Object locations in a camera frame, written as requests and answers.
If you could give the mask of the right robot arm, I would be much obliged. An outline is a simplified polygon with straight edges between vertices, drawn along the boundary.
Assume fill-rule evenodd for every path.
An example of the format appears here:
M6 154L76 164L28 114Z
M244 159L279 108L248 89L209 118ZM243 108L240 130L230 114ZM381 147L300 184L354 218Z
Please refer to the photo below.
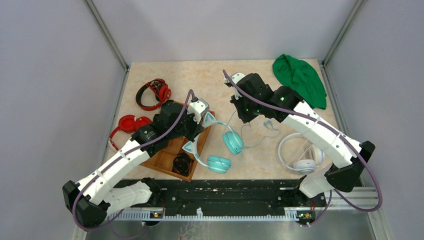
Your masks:
M330 190L353 190L365 169L363 164L375 149L371 142L359 142L344 135L322 119L295 90L287 86L272 90L257 73L225 73L224 83L234 88L230 103L243 123L258 116L274 119L294 129L331 159L330 167L304 174L293 192L297 205L307 206L314 197Z

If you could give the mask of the teal cat-ear headphones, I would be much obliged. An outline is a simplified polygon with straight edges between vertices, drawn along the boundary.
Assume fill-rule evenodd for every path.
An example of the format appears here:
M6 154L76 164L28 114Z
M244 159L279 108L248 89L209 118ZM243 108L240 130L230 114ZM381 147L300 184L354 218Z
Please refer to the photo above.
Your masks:
M225 174L236 162L238 167L245 158L244 152L261 145L265 139L273 139L281 134L279 129L273 126L271 120L263 122L259 128L261 135L255 135L251 123L242 123L233 119L235 113L232 113L228 120L218 120L211 112L204 116L202 126L205 130L217 130L216 136L207 140L211 144L211 153L203 155L200 153L200 136L194 141L188 141L182 147L188 154L192 154L194 159L210 171Z

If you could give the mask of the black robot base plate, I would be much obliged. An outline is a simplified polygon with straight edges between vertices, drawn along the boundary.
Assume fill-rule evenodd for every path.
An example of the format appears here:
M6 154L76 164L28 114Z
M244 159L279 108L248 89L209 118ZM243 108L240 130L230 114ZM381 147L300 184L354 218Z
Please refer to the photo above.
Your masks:
M164 207L165 216L283 216L289 208L306 211L327 204L324 194L309 199L297 190L298 179L183 180L147 178L152 198L133 207Z

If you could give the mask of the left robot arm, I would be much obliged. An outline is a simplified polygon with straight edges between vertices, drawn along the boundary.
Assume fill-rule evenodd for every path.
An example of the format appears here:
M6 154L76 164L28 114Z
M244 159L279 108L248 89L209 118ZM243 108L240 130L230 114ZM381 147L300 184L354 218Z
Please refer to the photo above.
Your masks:
M112 158L78 182L65 183L64 202L75 223L84 230L94 230L122 209L137 204L156 206L161 194L153 179L143 178L119 188L116 185L135 167L165 149L171 140L185 137L193 141L205 130L202 122L208 110L209 104L202 98L195 98L187 106L166 101L152 122L139 127Z

